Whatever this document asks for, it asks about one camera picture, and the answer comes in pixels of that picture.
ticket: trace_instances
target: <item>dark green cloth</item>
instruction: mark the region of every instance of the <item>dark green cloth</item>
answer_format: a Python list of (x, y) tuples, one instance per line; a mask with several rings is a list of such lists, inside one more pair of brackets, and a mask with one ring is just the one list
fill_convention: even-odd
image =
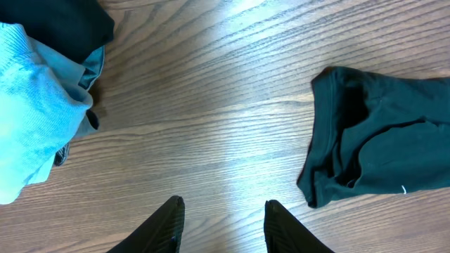
[(314, 130), (297, 182), (310, 207), (450, 186), (450, 78), (327, 67), (312, 88)]

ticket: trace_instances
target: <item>wood grain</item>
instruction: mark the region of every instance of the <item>wood grain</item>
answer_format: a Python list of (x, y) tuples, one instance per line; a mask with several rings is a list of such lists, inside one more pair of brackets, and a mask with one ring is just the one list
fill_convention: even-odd
[(344, 65), (450, 75), (450, 1), (105, 0), (101, 131), (0, 207), (0, 252), (105, 252), (171, 195), (181, 252), (265, 252), (277, 199), (336, 252), (448, 252), (450, 190), (306, 206), (309, 82)]

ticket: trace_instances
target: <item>light blue cloth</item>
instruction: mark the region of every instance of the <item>light blue cloth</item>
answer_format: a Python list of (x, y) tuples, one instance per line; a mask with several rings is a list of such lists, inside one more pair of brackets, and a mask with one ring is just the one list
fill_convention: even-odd
[(73, 85), (84, 67), (43, 60), (48, 49), (29, 39), (22, 25), (0, 23), (0, 204), (46, 180), (50, 161), (92, 106), (87, 90)]

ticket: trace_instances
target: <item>folded cloth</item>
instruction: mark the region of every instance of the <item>folded cloth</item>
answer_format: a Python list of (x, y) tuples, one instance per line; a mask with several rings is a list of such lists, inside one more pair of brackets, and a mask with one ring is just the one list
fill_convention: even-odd
[(96, 0), (0, 1), (0, 22), (23, 25), (30, 37), (76, 63), (113, 40), (114, 20)]
[(22, 25), (0, 23), (0, 204), (46, 178), (42, 166), (53, 163), (92, 106), (89, 93), (69, 83), (82, 69), (60, 81), (35, 43)]
[(329, 67), (312, 88), (314, 130), (297, 182), (310, 207), (450, 186), (450, 78)]

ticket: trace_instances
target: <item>blue fabric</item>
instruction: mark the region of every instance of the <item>blue fabric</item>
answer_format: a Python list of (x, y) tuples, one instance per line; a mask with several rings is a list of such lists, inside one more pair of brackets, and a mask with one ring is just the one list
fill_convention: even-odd
[(84, 68), (50, 64), (39, 55), (48, 49), (30, 40), (22, 25), (0, 23), (0, 204), (46, 180), (50, 161), (92, 106), (86, 89), (73, 85)]

